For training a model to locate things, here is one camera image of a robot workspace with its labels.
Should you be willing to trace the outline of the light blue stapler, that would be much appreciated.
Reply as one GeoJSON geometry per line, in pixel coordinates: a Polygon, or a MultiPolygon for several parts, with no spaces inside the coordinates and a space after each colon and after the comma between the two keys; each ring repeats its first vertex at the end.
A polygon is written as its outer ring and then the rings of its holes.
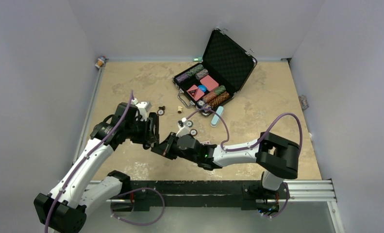
{"type": "Polygon", "coordinates": [[[224,112],[224,107],[219,106],[216,110],[215,115],[213,116],[213,118],[211,120],[211,123],[210,123],[211,127],[217,126],[217,124],[221,121],[221,116],[222,116],[223,112],[224,112]]]}

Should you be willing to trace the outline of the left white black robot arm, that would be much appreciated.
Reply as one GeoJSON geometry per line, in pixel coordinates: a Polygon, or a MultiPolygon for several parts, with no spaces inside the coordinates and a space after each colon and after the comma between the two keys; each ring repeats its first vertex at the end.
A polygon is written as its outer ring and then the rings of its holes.
{"type": "Polygon", "coordinates": [[[129,196],[131,178],[111,171],[98,185],[88,185],[101,165],[126,140],[148,149],[159,141],[159,118],[150,113],[151,104],[133,99],[120,103],[114,114],[98,123],[71,169],[48,193],[38,194],[33,201],[44,231],[78,233],[100,204],[117,196],[129,196]]]}

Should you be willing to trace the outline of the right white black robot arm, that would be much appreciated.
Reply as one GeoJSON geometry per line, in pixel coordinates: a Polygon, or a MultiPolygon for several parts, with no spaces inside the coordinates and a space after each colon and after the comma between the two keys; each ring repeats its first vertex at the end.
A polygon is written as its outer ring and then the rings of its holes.
{"type": "Polygon", "coordinates": [[[178,137],[171,133],[151,151],[170,160],[186,159],[209,171],[235,164],[256,163],[265,169],[258,185],[259,193],[269,198],[277,192],[283,180],[297,179],[301,146],[266,132],[261,133],[259,144],[252,140],[225,148],[200,143],[190,134],[178,137]]]}

